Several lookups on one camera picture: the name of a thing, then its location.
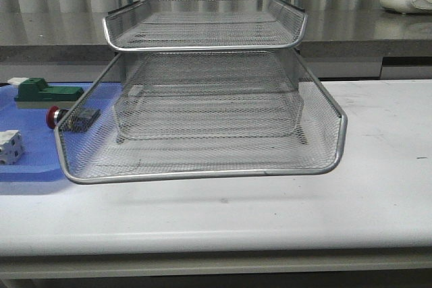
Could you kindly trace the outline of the grey stone counter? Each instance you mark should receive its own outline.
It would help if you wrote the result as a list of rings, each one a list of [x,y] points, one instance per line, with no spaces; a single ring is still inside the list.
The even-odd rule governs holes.
[[[1,61],[109,61],[102,13],[2,13]],[[297,46],[307,59],[382,57],[431,64],[431,16],[382,9],[310,11]]]

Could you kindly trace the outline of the silver mesh tray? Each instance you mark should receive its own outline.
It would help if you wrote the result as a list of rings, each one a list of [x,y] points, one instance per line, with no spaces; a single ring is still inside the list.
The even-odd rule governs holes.
[[[282,0],[144,0],[103,18],[120,52],[224,51],[295,47],[307,14]]]
[[[343,155],[348,118],[302,57],[292,52],[296,62],[289,65],[289,70],[298,79],[299,94],[304,101],[299,134],[278,138],[131,140],[120,136],[113,113],[116,141],[126,148],[129,169],[124,175],[96,183],[315,175],[332,171]],[[120,83],[121,93],[116,102],[129,74],[129,63],[118,55],[91,87],[103,82]],[[55,133],[89,94],[87,90],[68,111],[65,119],[56,125]]]
[[[133,140],[276,138],[294,133],[297,92],[123,94],[113,106],[119,134]]]

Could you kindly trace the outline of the blue plastic tray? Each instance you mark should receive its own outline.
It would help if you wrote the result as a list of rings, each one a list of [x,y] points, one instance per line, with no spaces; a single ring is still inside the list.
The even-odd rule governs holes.
[[[2,181],[54,181],[67,177],[76,183],[96,183],[126,173],[127,152],[116,141],[112,109],[122,91],[120,83],[79,86],[90,94],[72,114],[84,107],[101,110],[90,129],[82,133],[66,132],[63,125],[55,133],[46,124],[44,109],[19,109],[14,101],[17,89],[1,87],[1,130],[19,130],[24,145],[17,163],[1,166]]]

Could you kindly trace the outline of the white circuit breaker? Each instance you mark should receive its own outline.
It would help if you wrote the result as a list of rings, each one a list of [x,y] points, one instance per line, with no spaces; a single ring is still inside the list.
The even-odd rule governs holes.
[[[0,150],[1,166],[17,163],[24,153],[21,132],[19,130],[1,131]]]

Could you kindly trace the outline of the green terminal block module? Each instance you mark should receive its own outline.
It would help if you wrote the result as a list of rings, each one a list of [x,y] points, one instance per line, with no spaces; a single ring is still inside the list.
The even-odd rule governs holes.
[[[11,78],[8,84],[18,89],[14,97],[19,109],[69,109],[84,94],[79,86],[52,86],[44,78]]]

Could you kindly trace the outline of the silver mesh rack frame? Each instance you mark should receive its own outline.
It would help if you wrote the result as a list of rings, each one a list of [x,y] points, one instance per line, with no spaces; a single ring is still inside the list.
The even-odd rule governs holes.
[[[130,74],[123,94],[297,92],[293,47],[224,51],[120,52]]]

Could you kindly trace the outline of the red emergency stop button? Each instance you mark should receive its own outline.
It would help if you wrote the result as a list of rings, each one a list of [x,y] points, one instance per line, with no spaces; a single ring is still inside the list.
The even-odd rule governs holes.
[[[45,121],[50,129],[65,119],[68,109],[60,109],[58,106],[52,106],[45,116]],[[66,132],[87,132],[93,123],[99,118],[100,109],[79,108],[75,113],[71,114],[63,123],[62,129]]]

